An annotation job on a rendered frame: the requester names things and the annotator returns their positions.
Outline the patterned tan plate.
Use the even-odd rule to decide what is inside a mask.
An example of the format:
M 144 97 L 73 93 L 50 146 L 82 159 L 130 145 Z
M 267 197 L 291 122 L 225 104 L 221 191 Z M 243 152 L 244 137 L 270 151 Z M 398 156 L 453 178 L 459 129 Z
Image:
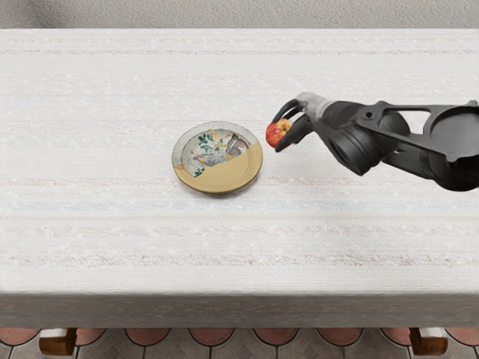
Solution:
M 225 194 L 253 181 L 263 164 L 263 148 L 247 128 L 226 121 L 202 123 L 174 145 L 172 165 L 179 180 L 207 194 Z

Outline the red yellow apple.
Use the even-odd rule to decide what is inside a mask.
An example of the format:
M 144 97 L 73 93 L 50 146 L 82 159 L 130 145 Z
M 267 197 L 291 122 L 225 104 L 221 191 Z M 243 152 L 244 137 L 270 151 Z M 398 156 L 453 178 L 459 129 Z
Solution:
M 267 126 L 265 132 L 265 139 L 267 144 L 270 147 L 275 148 L 290 130 L 291 126 L 292 122 L 285 118 L 281 118 L 275 123 L 271 122 Z

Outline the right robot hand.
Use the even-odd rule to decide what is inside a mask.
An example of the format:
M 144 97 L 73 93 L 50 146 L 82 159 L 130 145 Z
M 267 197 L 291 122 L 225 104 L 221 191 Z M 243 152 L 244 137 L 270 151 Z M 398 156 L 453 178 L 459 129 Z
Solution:
M 324 111 L 333 103 L 332 100 L 314 93 L 302 92 L 295 99 L 288 101 L 273 117 L 272 122 L 280 119 L 290 119 L 302 112 L 302 116 L 295 120 L 284 137 L 275 146 L 277 153 L 288 148 L 291 144 L 298 144 L 306 135 L 313 132 L 314 124 L 323 116 Z

